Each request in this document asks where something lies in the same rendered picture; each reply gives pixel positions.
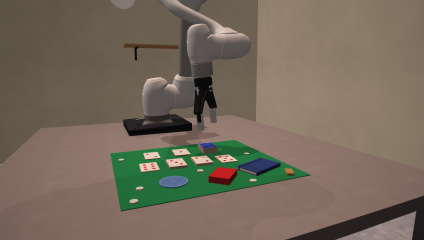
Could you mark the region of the dark blue book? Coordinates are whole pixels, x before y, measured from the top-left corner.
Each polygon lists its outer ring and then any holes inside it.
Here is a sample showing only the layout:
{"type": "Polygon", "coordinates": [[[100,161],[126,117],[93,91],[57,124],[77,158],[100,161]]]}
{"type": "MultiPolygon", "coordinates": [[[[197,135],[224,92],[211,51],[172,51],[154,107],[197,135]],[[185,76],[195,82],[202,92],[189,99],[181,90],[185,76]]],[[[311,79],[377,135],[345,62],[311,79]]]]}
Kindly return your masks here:
{"type": "Polygon", "coordinates": [[[280,166],[281,166],[280,162],[276,162],[276,161],[272,161],[272,160],[268,160],[264,158],[258,158],[258,159],[243,163],[241,165],[238,165],[236,166],[236,169],[245,173],[259,176],[263,173],[266,173],[280,166]]]}

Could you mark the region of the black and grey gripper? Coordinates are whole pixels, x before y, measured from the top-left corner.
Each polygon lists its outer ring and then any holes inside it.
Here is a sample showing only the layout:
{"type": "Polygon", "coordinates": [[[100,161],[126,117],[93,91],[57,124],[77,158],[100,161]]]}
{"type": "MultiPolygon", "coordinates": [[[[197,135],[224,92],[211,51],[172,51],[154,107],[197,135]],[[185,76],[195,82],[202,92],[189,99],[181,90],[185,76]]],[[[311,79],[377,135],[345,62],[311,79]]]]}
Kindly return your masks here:
{"type": "Polygon", "coordinates": [[[209,106],[210,123],[217,123],[216,109],[217,104],[213,93],[213,88],[209,87],[212,83],[212,77],[202,77],[194,79],[194,86],[198,87],[195,90],[194,110],[193,113],[196,115],[197,130],[204,131],[204,118],[203,108],[205,100],[209,106]]]}

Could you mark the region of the blue rectangular tile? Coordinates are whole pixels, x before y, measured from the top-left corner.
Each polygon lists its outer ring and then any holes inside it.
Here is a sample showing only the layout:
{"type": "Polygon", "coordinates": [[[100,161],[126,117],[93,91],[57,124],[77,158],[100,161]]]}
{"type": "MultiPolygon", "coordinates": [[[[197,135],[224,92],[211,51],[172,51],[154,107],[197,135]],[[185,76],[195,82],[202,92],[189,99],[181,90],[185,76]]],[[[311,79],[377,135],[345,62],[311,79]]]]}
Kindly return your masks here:
{"type": "Polygon", "coordinates": [[[214,149],[214,148],[218,148],[215,144],[213,144],[212,142],[208,142],[208,143],[198,143],[203,149],[214,149]]]}

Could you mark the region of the red square block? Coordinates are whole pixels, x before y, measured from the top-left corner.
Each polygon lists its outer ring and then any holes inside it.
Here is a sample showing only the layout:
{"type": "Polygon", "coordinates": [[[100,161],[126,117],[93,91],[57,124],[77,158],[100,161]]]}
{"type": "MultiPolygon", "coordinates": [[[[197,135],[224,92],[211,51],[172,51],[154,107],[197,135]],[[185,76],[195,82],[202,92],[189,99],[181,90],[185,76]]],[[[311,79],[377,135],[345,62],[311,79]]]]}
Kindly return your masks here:
{"type": "Polygon", "coordinates": [[[237,170],[233,168],[218,167],[208,176],[209,183],[230,185],[237,176],[237,170]]]}

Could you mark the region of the beige card with black dots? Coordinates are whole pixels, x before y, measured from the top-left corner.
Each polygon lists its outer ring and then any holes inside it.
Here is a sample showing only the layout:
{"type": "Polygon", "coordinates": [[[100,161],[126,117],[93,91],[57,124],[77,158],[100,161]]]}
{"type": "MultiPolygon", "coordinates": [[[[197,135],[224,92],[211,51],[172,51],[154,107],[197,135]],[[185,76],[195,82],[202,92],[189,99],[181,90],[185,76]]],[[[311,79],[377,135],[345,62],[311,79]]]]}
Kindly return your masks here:
{"type": "Polygon", "coordinates": [[[153,159],[160,159],[160,155],[158,154],[158,152],[148,152],[148,153],[143,153],[145,160],[153,160],[153,159]]]}

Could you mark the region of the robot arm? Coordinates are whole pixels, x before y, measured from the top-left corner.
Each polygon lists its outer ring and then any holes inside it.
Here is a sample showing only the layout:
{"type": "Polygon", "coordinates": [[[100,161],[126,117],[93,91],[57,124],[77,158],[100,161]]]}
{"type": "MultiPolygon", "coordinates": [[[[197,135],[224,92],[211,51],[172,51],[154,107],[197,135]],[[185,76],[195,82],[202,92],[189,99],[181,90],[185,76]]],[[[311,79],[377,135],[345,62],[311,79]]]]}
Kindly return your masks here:
{"type": "Polygon", "coordinates": [[[170,110],[194,107],[194,79],[213,75],[212,60],[241,58],[251,49],[248,36],[198,13],[207,0],[158,1],[179,17],[178,74],[172,84],[161,77],[145,82],[144,117],[135,120],[143,127],[173,125],[170,110]]]}

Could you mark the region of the blue flat round disc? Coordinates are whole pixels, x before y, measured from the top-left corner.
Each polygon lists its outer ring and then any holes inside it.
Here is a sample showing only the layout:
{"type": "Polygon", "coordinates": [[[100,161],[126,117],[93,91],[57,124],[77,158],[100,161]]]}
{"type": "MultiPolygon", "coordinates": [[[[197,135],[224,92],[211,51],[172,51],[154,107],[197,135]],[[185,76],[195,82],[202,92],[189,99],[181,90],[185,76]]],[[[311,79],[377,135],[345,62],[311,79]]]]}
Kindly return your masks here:
{"type": "Polygon", "coordinates": [[[180,188],[188,184],[188,179],[183,176],[168,176],[159,181],[159,185],[164,188],[180,188]]]}

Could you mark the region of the green felt playing mat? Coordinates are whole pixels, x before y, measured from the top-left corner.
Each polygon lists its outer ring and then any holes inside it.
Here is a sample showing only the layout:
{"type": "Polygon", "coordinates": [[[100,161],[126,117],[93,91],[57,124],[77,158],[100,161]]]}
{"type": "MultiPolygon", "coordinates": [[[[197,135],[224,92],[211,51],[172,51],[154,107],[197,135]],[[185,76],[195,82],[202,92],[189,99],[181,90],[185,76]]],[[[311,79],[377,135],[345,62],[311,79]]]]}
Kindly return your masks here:
{"type": "Polygon", "coordinates": [[[310,176],[300,169],[236,140],[212,143],[218,147],[217,153],[203,154],[198,149],[198,144],[111,153],[120,210],[133,210],[310,176]],[[187,149],[191,155],[175,156],[172,150],[178,149],[187,149]],[[153,152],[158,152],[160,158],[145,160],[143,153],[153,152]],[[238,161],[222,163],[215,158],[221,155],[230,155],[238,161]],[[191,157],[198,156],[207,156],[213,164],[196,166],[191,157]],[[169,169],[166,160],[179,158],[186,162],[187,167],[169,169]],[[258,158],[278,162],[280,166],[258,176],[237,170],[237,176],[230,185],[209,182],[209,175],[218,167],[237,169],[237,166],[258,158]],[[141,172],[139,164],[155,162],[160,170],[141,172]],[[286,168],[292,169],[294,175],[287,175],[286,168]],[[197,170],[203,170],[203,172],[197,172],[197,170]],[[185,177],[188,183],[178,188],[166,188],[159,185],[159,180],[170,176],[185,177]],[[250,179],[256,179],[256,182],[250,182],[250,179]],[[137,191],[137,187],[143,187],[143,190],[137,191]],[[132,199],[137,199],[138,203],[130,204],[132,199]]]}

